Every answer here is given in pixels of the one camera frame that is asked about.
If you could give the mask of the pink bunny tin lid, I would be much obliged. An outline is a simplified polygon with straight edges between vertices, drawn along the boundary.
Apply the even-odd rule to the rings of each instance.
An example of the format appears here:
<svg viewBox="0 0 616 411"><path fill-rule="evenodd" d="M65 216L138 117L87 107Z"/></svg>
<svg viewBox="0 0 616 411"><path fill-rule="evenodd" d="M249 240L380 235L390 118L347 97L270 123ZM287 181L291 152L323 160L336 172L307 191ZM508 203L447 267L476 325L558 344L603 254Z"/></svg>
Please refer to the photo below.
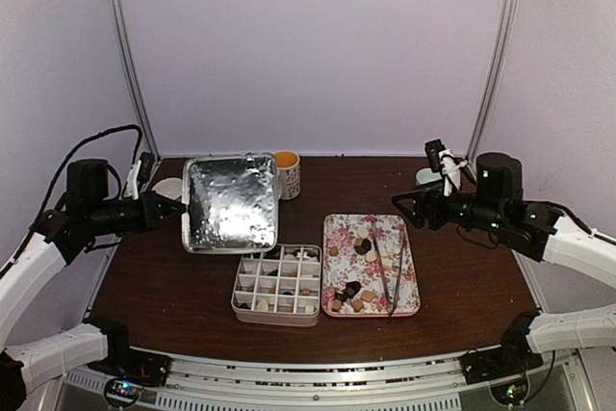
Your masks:
<svg viewBox="0 0 616 411"><path fill-rule="evenodd" d="M265 252L278 241L278 170L270 153L184 164L182 244L193 254Z"/></svg>

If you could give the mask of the white oval chocolate bottom row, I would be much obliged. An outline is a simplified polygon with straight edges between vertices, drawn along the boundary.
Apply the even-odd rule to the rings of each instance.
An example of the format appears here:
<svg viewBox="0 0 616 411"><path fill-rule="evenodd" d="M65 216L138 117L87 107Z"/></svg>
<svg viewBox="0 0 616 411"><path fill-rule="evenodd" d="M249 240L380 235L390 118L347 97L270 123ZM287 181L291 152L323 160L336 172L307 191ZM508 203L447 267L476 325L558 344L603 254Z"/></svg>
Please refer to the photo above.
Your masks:
<svg viewBox="0 0 616 411"><path fill-rule="evenodd" d="M270 305L266 300L258 300L255 306L255 310L259 312L267 312L270 308Z"/></svg>

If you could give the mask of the pink tin box with dividers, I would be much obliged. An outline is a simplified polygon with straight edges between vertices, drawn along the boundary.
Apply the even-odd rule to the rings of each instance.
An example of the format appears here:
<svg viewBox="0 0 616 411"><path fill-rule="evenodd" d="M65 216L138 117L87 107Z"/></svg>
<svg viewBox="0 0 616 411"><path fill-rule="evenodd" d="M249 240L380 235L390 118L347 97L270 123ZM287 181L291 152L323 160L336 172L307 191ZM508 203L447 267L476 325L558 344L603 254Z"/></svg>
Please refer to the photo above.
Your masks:
<svg viewBox="0 0 616 411"><path fill-rule="evenodd" d="M283 260L285 253L293 253L297 261ZM278 277L267 276L279 270ZM246 288L254 285L254 293ZM269 294L270 288L277 294ZM303 289L312 291L310 296L301 295ZM293 296L281 295L292 291ZM258 300L269 304L267 312L255 310ZM249 310L237 308L240 303L250 305ZM305 313L305 307L313 305L314 313ZM284 313L280 307L292 306L292 313ZM278 244L264 252L244 254L236 272L231 295L231 308L241 322L307 328L318 323L321 311L321 249L313 244Z"/></svg>

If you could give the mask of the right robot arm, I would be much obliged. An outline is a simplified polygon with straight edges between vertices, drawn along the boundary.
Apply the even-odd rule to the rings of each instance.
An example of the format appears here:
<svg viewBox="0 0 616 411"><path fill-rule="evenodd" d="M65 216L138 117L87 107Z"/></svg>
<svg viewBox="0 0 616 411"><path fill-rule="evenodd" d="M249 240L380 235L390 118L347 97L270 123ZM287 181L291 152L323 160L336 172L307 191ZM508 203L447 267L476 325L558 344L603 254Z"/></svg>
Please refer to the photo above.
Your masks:
<svg viewBox="0 0 616 411"><path fill-rule="evenodd" d="M438 230L454 223L467 231L480 230L535 262L569 268L614 286L614 238L590 228L563 205L525 200L519 160L500 152L480 154L475 160L475 190L466 193L451 181L446 152L429 148L426 155L440 180L392 198L415 227ZM506 374L518 370L531 352L614 347L615 307L520 315L501 342L493 363Z"/></svg>

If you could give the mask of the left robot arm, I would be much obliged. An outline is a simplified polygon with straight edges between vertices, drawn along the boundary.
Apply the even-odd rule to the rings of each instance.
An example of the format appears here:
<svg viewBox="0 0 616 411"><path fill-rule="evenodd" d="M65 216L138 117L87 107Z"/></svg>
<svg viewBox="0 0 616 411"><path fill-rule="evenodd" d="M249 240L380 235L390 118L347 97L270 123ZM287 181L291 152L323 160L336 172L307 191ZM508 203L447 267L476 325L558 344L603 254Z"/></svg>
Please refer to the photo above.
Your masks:
<svg viewBox="0 0 616 411"><path fill-rule="evenodd" d="M2 340L44 286L92 249L96 238L157 231L185 212L181 201L154 191L111 198L108 177L113 173L101 159L69 164L57 207L36 218L24 247L1 269ZM2 343L1 407L18 409L40 385L86 364L101 363L115 375L128 376L138 370L138 359L127 328L107 319L87 319L22 346Z"/></svg>

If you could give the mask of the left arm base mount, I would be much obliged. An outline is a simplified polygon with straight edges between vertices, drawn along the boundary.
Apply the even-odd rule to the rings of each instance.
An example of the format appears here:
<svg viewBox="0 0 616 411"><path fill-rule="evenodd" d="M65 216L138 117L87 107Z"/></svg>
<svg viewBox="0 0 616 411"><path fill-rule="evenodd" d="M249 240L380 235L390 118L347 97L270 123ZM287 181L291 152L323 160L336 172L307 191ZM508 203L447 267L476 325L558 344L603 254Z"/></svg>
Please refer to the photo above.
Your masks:
<svg viewBox="0 0 616 411"><path fill-rule="evenodd" d="M107 339L108 355L88 364L90 370L110 378L103 386L103 398L114 409L124 410L141 398L146 388L167 384L171 359L167 355L137 350L130 346L129 331L121 323L104 318L86 318Z"/></svg>

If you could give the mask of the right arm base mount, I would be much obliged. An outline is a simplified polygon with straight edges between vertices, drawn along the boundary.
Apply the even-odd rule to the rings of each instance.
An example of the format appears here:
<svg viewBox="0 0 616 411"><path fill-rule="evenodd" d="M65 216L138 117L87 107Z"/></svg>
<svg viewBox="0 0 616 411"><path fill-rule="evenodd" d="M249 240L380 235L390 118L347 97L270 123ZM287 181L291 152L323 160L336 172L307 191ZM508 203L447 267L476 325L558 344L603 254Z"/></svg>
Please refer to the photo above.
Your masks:
<svg viewBox="0 0 616 411"><path fill-rule="evenodd" d="M487 382L492 398L509 408L523 406L531 397L528 373L544 364L531 350L526 335L537 313L518 315L507 327L497 347L470 349L460 357L468 385Z"/></svg>

